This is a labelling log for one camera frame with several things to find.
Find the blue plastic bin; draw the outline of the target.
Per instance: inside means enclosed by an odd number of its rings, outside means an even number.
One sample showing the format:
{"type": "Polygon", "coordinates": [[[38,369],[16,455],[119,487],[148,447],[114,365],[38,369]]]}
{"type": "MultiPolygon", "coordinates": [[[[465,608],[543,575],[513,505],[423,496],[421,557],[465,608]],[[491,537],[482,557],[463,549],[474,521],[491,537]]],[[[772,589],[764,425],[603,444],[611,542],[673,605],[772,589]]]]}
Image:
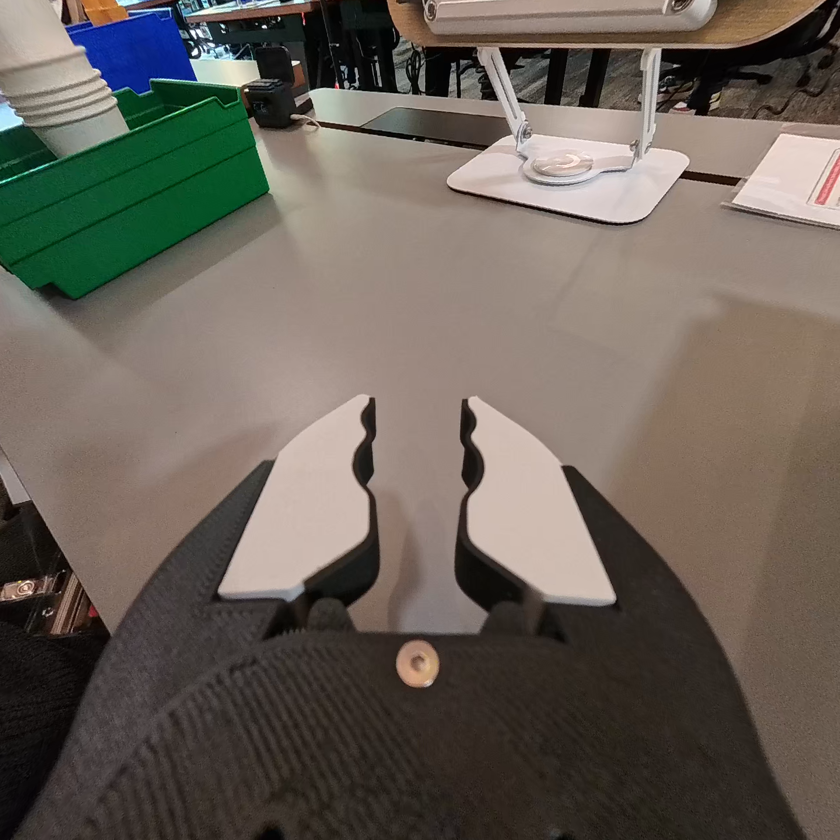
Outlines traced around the blue plastic bin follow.
{"type": "Polygon", "coordinates": [[[151,80],[196,80],[168,7],[129,12],[124,20],[100,26],[75,24],[66,31],[113,91],[130,88],[143,94],[151,89],[151,80]]]}

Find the silver desk frame bracket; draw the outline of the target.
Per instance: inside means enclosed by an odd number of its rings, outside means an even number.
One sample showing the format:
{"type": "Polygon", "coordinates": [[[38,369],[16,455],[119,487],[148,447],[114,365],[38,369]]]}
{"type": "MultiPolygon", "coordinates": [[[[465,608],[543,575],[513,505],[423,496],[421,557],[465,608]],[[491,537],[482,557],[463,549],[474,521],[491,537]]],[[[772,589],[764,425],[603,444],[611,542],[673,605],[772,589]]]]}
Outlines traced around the silver desk frame bracket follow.
{"type": "Polygon", "coordinates": [[[2,584],[1,621],[30,634],[69,636],[97,619],[95,607],[71,570],[2,584]]]}

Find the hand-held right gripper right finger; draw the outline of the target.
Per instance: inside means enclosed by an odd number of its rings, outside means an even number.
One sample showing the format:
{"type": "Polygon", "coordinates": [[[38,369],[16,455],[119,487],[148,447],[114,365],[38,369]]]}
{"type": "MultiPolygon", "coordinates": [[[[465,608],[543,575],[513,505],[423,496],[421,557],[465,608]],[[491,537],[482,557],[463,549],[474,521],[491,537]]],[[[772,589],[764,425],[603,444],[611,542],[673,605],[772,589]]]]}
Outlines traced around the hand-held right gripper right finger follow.
{"type": "Polygon", "coordinates": [[[502,603],[538,628],[555,606],[613,608],[617,594],[564,465],[477,395],[463,399],[455,543],[458,588],[487,615],[502,603]]]}

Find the black power box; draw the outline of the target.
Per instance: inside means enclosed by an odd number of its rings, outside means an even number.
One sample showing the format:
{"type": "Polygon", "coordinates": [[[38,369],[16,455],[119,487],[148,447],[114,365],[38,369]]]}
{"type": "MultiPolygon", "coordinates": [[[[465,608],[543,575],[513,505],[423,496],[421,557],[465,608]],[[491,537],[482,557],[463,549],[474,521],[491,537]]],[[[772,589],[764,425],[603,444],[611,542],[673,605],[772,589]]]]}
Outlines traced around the black power box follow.
{"type": "Polygon", "coordinates": [[[285,45],[258,47],[256,79],[245,85],[247,109],[263,129],[285,129],[312,110],[306,65],[285,45]]]}

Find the green plastic bin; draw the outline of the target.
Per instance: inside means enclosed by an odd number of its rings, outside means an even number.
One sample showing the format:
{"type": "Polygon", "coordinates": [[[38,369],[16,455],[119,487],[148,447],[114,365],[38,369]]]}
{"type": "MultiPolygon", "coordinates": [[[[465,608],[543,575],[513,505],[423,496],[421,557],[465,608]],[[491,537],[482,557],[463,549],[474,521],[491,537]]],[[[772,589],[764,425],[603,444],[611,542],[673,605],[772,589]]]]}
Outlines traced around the green plastic bin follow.
{"type": "Polygon", "coordinates": [[[256,200],[269,184],[236,87],[152,80],[115,98],[129,132],[57,159],[1,138],[1,264],[79,299],[256,200]]]}

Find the wooden document stand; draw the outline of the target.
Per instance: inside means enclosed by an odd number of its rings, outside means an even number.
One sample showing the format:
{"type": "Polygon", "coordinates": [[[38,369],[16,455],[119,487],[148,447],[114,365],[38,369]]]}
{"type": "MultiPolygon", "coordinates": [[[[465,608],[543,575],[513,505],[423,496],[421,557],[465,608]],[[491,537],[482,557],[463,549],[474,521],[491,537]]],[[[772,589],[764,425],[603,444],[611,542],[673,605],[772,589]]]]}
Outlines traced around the wooden document stand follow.
{"type": "Polygon", "coordinates": [[[690,160],[654,147],[662,50],[735,49],[775,36],[820,2],[388,2],[402,36],[424,48],[476,47],[509,134],[447,179],[457,193],[599,223],[652,213],[690,160]],[[501,48],[641,49],[642,110],[631,143],[535,133],[501,48]]]}

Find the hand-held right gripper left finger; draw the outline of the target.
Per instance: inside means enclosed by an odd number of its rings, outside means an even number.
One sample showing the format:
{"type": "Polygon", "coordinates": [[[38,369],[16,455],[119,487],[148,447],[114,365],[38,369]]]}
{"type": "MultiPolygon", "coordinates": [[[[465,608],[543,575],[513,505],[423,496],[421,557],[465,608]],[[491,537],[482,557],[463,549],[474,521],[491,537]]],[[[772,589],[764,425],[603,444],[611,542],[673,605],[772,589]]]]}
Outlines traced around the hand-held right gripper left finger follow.
{"type": "Polygon", "coordinates": [[[270,466],[218,588],[224,603],[273,602],[304,627],[316,603],[349,607],[381,568],[375,399],[359,394],[302,430],[270,466]]]}

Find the person's dark clothing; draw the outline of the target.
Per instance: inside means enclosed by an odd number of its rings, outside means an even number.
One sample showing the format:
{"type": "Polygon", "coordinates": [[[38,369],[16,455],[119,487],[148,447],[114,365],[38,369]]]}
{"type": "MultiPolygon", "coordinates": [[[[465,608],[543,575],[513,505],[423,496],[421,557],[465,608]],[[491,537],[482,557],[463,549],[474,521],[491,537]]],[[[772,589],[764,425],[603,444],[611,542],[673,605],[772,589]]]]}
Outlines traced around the person's dark clothing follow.
{"type": "MultiPolygon", "coordinates": [[[[70,570],[31,502],[2,495],[1,585],[70,570]]],[[[64,637],[1,621],[1,838],[11,838],[46,782],[109,640],[100,617],[64,637]]]]}

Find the stack of white paper cups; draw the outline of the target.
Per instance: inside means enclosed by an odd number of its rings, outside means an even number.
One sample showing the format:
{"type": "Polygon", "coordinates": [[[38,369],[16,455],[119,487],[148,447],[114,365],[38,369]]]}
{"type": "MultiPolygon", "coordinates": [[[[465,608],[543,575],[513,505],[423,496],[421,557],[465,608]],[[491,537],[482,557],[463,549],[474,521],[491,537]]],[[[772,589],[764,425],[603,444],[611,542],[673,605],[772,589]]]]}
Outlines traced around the stack of white paper cups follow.
{"type": "Polygon", "coordinates": [[[1,90],[57,158],[130,131],[101,72],[47,1],[1,2],[1,90]]]}

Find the laminated paper sheet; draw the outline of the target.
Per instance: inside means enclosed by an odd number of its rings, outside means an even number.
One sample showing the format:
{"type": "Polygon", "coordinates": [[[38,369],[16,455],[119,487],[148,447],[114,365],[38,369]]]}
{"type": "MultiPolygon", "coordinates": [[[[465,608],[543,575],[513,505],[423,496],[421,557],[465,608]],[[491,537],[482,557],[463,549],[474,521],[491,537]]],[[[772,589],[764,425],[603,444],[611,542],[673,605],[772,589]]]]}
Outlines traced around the laminated paper sheet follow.
{"type": "Polygon", "coordinates": [[[839,229],[839,140],[782,133],[722,207],[839,229]]]}

